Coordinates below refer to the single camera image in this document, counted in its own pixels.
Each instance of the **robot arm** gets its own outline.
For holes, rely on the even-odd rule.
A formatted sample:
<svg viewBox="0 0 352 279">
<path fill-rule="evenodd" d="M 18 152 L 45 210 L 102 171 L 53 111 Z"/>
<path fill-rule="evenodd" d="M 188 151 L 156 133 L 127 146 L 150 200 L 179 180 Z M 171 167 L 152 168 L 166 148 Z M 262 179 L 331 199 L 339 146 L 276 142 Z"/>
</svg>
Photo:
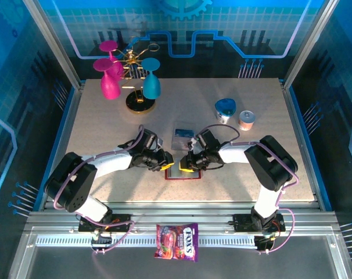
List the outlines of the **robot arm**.
<svg viewBox="0 0 352 279">
<path fill-rule="evenodd" d="M 295 160 L 270 135 L 260 140 L 271 152 L 293 172 L 297 171 Z M 276 216 L 277 200 L 282 187 L 292 179 L 291 174 L 271 155 L 258 145 L 247 143 L 220 144 L 211 131 L 205 130 L 189 144 L 191 151 L 181 159 L 183 171 L 208 170 L 210 163 L 249 163 L 257 176 L 261 188 L 257 202 L 252 207 L 251 219 L 256 230 L 263 230 Z"/>
<path fill-rule="evenodd" d="M 84 164 L 71 178 L 59 197 L 58 204 L 68 212 L 75 212 L 95 222 L 111 222 L 112 211 L 89 195 L 93 181 L 101 176 L 117 170 L 132 167 L 146 167 L 151 171 L 164 170 L 170 167 L 173 157 L 161 147 L 162 140 L 147 129 L 133 141 L 119 145 L 114 151 L 118 152 L 128 147 L 132 142 L 138 143 L 121 153 L 108 152 L 93 161 Z M 55 199 L 68 175 L 82 162 L 92 156 L 78 156 L 74 152 L 66 154 L 46 182 L 45 192 Z"/>
</svg>

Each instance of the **gear graphic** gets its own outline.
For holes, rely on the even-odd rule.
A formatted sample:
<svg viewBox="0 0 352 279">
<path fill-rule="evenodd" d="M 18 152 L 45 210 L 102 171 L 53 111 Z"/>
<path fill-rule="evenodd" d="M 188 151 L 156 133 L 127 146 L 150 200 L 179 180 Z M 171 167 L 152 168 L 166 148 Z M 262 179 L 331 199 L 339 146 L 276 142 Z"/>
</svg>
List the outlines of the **gear graphic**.
<svg viewBox="0 0 352 279">
<path fill-rule="evenodd" d="M 0 13 L 12 27 L 16 27 L 24 18 L 23 3 L 21 0 L 0 0 Z"/>
<path fill-rule="evenodd" d="M 212 0 L 158 0 L 156 5 L 164 16 L 171 16 L 173 20 L 176 18 L 183 20 L 186 17 L 192 19 L 192 16 L 199 16 L 210 4 Z"/>
</svg>

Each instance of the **candy bag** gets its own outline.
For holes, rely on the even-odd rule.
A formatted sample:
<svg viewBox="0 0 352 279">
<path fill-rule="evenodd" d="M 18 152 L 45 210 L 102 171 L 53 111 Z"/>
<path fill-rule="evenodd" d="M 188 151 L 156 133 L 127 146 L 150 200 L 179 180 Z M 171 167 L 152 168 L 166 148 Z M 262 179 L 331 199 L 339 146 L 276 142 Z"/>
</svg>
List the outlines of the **candy bag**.
<svg viewBox="0 0 352 279">
<path fill-rule="evenodd" d="M 154 257 L 175 260 L 198 260 L 198 224 L 157 225 L 157 251 Z"/>
</svg>

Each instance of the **black round base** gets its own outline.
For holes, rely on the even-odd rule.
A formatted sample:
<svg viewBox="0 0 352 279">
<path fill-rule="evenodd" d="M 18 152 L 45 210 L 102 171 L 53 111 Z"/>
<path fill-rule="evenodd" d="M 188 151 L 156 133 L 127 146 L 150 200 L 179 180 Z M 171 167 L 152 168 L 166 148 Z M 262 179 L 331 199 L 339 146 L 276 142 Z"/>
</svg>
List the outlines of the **black round base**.
<svg viewBox="0 0 352 279">
<path fill-rule="evenodd" d="M 134 113 L 147 113 L 154 108 L 155 100 L 146 99 L 141 90 L 136 90 L 127 96 L 125 104 Z"/>
</svg>

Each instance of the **white tabletop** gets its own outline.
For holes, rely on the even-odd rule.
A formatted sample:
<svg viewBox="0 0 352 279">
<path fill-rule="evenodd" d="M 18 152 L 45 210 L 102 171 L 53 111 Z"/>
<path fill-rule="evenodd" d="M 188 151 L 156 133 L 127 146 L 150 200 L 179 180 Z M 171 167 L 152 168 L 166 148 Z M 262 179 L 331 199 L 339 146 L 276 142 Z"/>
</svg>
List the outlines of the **white tabletop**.
<svg viewBox="0 0 352 279">
<path fill-rule="evenodd" d="M 217 123 L 214 104 L 232 98 L 237 112 L 229 124 L 238 127 L 239 112 L 251 110 L 256 122 L 250 131 L 241 131 L 238 141 L 260 140 L 272 135 L 299 165 L 300 184 L 288 189 L 283 201 L 313 201 L 313 193 L 301 158 L 278 79 L 175 78 L 161 79 L 161 97 L 155 108 L 135 115 L 125 105 L 132 91 L 108 101 L 100 91 L 100 80 L 87 80 L 67 151 L 93 155 L 114 149 L 134 139 L 139 124 L 163 139 L 170 153 L 175 121 L 194 123 L 196 132 Z M 220 142 L 230 140 L 234 132 L 225 127 L 212 128 Z M 219 170 L 205 171 L 201 180 L 170 181 L 164 172 L 131 168 L 95 180 L 91 194 L 101 201 L 254 201 L 259 182 L 249 164 L 226 164 Z"/>
</svg>

